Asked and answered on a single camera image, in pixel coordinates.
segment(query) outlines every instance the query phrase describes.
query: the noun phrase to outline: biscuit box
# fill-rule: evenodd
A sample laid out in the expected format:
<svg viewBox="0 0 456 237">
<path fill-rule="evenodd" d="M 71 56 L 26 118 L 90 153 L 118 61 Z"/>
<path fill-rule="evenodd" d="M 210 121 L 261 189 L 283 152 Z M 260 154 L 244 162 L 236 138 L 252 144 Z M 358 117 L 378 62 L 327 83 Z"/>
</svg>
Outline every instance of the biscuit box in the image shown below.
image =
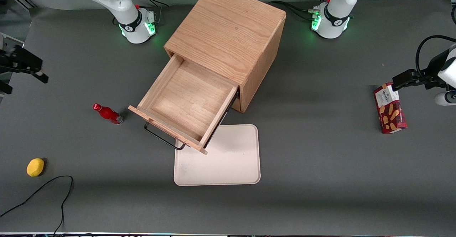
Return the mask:
<svg viewBox="0 0 456 237">
<path fill-rule="evenodd" d="M 375 89 L 373 93 L 383 134 L 391 134 L 407 128 L 404 112 L 400 106 L 399 93 L 393 91 L 392 84 L 387 82 Z"/>
</svg>

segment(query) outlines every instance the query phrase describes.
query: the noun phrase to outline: wooden cabinet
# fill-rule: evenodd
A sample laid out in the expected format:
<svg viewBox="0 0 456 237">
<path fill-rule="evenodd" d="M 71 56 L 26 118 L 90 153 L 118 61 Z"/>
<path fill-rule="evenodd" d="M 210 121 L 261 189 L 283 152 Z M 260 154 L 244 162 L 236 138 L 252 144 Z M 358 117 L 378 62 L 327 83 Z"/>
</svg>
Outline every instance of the wooden cabinet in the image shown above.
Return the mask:
<svg viewBox="0 0 456 237">
<path fill-rule="evenodd" d="M 170 61 L 129 109 L 165 133 L 204 147 L 234 99 L 245 112 L 271 66 L 285 12 L 257 0 L 199 0 L 165 44 Z"/>
</svg>

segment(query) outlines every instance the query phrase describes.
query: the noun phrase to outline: gray table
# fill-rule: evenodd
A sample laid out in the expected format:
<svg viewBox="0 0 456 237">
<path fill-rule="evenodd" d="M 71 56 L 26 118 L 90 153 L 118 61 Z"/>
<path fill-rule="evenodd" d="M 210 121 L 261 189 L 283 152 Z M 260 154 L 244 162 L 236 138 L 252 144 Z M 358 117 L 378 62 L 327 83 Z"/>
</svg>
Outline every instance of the gray table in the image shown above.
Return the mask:
<svg viewBox="0 0 456 237">
<path fill-rule="evenodd" d="M 70 174 L 68 232 L 456 236 L 456 108 L 434 103 L 441 90 L 401 90 L 409 129 L 383 135 L 372 93 L 414 67 L 422 39 L 455 35 L 449 0 L 360 1 L 336 40 L 289 13 L 250 107 L 223 121 L 258 127 L 261 180 L 245 186 L 176 186 L 174 151 L 126 110 L 169 60 L 162 47 L 190 8 L 164 8 L 158 35 L 140 45 L 108 10 L 33 11 L 25 47 L 50 78 L 15 74 L 0 105 L 1 211 Z M 429 41 L 422 65 L 450 45 Z M 125 122 L 103 120 L 95 102 Z M 35 157 L 49 160 L 39 178 L 25 173 Z M 0 232 L 53 231 L 68 185 L 1 218 Z"/>
</svg>

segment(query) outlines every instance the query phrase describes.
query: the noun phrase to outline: drawer handle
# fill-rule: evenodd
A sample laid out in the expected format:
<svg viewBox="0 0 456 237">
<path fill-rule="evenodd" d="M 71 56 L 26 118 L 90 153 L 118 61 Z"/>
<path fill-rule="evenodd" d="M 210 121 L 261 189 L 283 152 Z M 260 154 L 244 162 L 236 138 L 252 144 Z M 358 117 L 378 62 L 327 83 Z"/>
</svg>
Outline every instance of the drawer handle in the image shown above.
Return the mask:
<svg viewBox="0 0 456 237">
<path fill-rule="evenodd" d="M 153 133 L 151 130 L 149 130 L 149 129 L 147 128 L 148 125 L 149 125 L 148 122 L 146 122 L 145 125 L 144 125 L 144 130 L 145 130 L 147 133 L 150 133 L 151 135 L 155 136 L 156 138 L 160 139 L 162 142 L 166 143 L 167 145 L 173 147 L 174 149 L 176 149 L 176 150 L 178 150 L 178 151 L 184 149 L 185 144 L 182 144 L 182 146 L 181 146 L 180 148 L 174 146 L 172 143 L 169 143 L 169 142 L 166 141 L 165 139 L 161 138 L 160 136 L 156 135 L 156 134 Z"/>
</svg>

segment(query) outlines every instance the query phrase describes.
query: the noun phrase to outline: open drawer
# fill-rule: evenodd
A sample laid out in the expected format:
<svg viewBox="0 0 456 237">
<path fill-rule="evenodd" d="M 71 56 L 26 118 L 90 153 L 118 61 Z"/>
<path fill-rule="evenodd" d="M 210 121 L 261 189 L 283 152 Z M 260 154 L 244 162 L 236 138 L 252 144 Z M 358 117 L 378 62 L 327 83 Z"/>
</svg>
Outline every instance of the open drawer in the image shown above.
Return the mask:
<svg viewBox="0 0 456 237">
<path fill-rule="evenodd" d="M 237 92 L 234 81 L 174 54 L 138 106 L 128 108 L 206 154 L 204 148 Z"/>
</svg>

